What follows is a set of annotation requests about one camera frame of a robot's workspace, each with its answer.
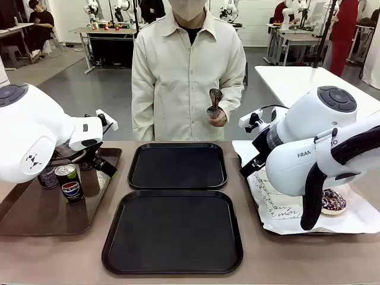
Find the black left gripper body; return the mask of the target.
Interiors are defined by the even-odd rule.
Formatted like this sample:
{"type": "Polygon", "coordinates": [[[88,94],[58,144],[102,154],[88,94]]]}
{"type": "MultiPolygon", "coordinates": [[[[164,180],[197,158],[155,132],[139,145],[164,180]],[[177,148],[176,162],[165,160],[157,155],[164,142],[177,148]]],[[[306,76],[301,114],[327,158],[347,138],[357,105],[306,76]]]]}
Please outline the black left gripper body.
{"type": "Polygon", "coordinates": [[[98,154],[101,144],[95,144],[85,149],[84,162],[91,166],[103,166],[105,160],[98,154]]]}

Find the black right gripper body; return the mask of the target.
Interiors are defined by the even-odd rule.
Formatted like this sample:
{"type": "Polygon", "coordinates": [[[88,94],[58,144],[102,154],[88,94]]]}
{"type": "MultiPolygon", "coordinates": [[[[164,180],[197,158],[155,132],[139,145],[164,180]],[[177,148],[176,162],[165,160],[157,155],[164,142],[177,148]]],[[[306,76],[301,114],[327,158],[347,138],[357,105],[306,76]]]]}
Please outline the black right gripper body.
{"type": "Polygon", "coordinates": [[[271,149],[267,143],[267,134],[269,128],[263,129],[259,132],[258,136],[253,140],[253,146],[258,150],[259,154],[256,156],[256,159],[260,162],[266,162],[268,155],[271,153],[271,149]]]}

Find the person's left hand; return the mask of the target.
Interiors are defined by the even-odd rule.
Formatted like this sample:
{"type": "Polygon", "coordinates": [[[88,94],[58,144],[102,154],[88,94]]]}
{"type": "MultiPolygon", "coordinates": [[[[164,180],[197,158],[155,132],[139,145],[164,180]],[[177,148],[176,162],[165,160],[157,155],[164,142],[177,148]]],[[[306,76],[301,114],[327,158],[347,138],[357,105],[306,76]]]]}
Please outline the person's left hand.
{"type": "Polygon", "coordinates": [[[226,114],[221,110],[218,117],[209,119],[209,123],[214,127],[224,127],[227,123],[226,114]]]}

